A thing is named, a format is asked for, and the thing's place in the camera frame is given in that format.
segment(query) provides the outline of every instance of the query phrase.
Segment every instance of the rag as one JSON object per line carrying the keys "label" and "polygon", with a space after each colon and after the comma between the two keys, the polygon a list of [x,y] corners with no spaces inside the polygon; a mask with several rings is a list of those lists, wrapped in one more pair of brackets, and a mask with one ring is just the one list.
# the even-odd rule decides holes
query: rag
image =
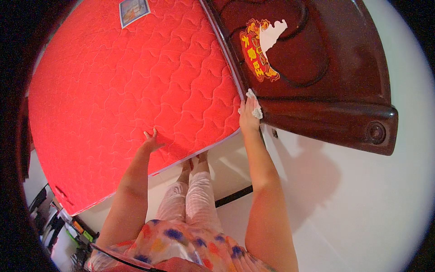
{"label": "rag", "polygon": [[257,119],[262,119],[263,118],[263,112],[261,111],[261,106],[258,103],[257,97],[255,96],[255,94],[252,92],[252,90],[249,88],[248,92],[246,93],[246,96],[249,98],[254,98],[255,102],[254,102],[254,109],[252,111],[252,115],[257,118]]}

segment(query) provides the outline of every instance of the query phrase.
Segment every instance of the red decorative sticker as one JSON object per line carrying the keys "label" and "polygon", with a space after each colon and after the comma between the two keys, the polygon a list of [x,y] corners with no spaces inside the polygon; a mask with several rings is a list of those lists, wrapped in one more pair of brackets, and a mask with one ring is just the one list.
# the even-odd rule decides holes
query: red decorative sticker
{"label": "red decorative sticker", "polygon": [[259,82],[263,82],[264,78],[268,78],[271,82],[279,79],[279,74],[270,67],[260,47],[260,27],[265,30],[269,24],[266,19],[262,19],[261,22],[250,19],[246,23],[246,31],[241,31],[239,34],[246,64]]}

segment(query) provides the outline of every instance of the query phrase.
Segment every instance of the dark wooden bed frame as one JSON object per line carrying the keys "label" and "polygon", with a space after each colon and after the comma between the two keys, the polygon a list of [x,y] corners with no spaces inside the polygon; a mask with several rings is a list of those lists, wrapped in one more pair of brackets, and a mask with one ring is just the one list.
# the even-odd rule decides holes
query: dark wooden bed frame
{"label": "dark wooden bed frame", "polygon": [[[234,82],[251,88],[262,123],[321,141],[391,155],[398,112],[375,24],[361,0],[200,0]],[[238,33],[250,19],[285,19],[267,51],[278,80],[257,80]]]}

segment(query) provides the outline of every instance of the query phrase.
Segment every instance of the foot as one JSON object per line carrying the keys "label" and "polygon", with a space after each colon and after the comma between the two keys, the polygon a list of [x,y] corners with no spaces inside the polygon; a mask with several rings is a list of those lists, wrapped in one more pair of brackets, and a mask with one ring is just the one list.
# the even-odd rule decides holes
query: foot
{"label": "foot", "polygon": [[181,174],[177,179],[178,182],[184,182],[185,184],[189,185],[189,175],[192,171],[191,162],[192,160],[188,159],[187,161],[181,163],[183,170],[181,170]]}
{"label": "foot", "polygon": [[199,160],[198,163],[207,161],[207,153],[208,153],[208,150],[204,151],[201,154],[196,156],[198,158],[198,160]]}
{"label": "foot", "polygon": [[181,166],[183,167],[183,170],[181,170],[181,172],[191,172],[192,171],[192,159],[188,159],[184,162],[181,163]]}
{"label": "foot", "polygon": [[192,171],[192,175],[195,175],[199,172],[209,172],[210,169],[208,168],[208,161],[207,161],[207,151],[202,152],[201,154],[196,156],[198,158],[198,163],[194,166],[194,169]]}

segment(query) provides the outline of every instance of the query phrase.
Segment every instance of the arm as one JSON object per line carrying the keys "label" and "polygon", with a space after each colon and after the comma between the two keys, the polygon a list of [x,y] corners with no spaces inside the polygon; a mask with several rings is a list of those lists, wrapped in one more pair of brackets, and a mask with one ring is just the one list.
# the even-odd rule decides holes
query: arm
{"label": "arm", "polygon": [[260,120],[252,115],[255,99],[241,103],[240,128],[251,174],[253,202],[246,249],[278,271],[298,271],[290,222],[278,172],[260,137]]}
{"label": "arm", "polygon": [[164,144],[157,144],[156,129],[153,137],[146,132],[144,134],[147,140],[137,150],[119,183],[112,208],[97,240],[97,246],[104,248],[133,240],[145,224],[148,210],[148,162],[151,152]]}

